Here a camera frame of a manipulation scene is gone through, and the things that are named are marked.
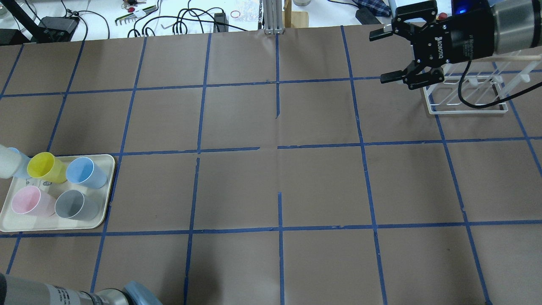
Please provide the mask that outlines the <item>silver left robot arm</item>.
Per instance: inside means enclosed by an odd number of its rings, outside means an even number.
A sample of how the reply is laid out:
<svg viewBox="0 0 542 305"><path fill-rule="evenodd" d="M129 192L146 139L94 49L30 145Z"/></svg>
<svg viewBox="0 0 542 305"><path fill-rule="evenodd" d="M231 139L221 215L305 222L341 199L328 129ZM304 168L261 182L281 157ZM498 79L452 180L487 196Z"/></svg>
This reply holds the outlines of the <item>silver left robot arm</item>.
<svg viewBox="0 0 542 305"><path fill-rule="evenodd" d="M123 289L103 289L97 293L0 275L2 305L161 305L142 284L131 281Z"/></svg>

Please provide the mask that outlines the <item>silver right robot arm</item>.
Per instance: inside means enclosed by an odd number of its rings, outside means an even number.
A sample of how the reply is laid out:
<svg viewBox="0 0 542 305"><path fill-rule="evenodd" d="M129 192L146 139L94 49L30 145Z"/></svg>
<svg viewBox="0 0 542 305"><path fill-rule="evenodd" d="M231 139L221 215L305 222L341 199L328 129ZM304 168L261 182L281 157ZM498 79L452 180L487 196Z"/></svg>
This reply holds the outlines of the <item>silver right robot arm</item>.
<svg viewBox="0 0 542 305"><path fill-rule="evenodd" d="M540 0L461 0L439 20L437 1L398 6L391 25L374 30L370 41L393 35L410 42L413 60L403 70L381 75L381 83L402 81L409 89L441 83L443 66L541 46Z"/></svg>

